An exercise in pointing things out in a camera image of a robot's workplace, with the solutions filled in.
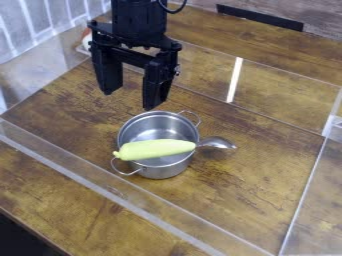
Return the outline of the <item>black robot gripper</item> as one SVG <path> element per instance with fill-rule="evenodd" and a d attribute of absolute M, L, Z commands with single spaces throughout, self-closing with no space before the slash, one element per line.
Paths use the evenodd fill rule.
<path fill-rule="evenodd" d="M 169 0 L 111 0 L 110 23 L 89 23 L 90 51 L 99 88 L 111 95 L 123 86 L 123 64 L 145 67 L 144 108 L 166 100 L 178 71 L 182 45 L 168 35 Z"/>

